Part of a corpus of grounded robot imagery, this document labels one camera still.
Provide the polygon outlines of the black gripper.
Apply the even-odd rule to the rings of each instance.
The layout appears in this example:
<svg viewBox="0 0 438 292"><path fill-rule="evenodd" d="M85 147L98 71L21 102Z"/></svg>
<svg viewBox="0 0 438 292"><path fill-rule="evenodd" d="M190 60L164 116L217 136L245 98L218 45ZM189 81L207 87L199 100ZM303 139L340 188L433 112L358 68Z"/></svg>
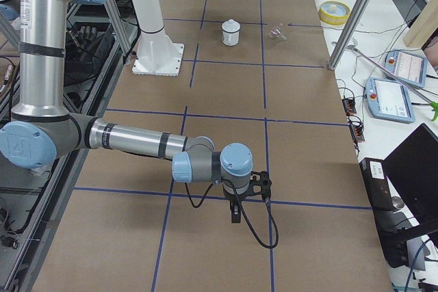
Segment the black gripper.
<svg viewBox="0 0 438 292"><path fill-rule="evenodd" d="M224 192L224 197L230 202L231 211L231 223L240 224L241 223L241 211L238 204L245 198L244 194L231 194L227 191Z"/></svg>

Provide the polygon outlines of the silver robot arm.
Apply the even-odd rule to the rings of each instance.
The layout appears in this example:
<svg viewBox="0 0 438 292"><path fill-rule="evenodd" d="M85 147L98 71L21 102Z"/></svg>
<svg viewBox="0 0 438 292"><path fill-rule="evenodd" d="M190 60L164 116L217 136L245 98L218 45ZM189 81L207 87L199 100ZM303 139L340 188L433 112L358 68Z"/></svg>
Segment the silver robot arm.
<svg viewBox="0 0 438 292"><path fill-rule="evenodd" d="M176 182L222 184L232 222L244 219L242 201L253 193L253 156L247 146L233 143L218 151L207 137L126 127L65 108L66 14L71 1L21 0L20 100L1 130L3 156L29 169L82 148L166 159Z"/></svg>

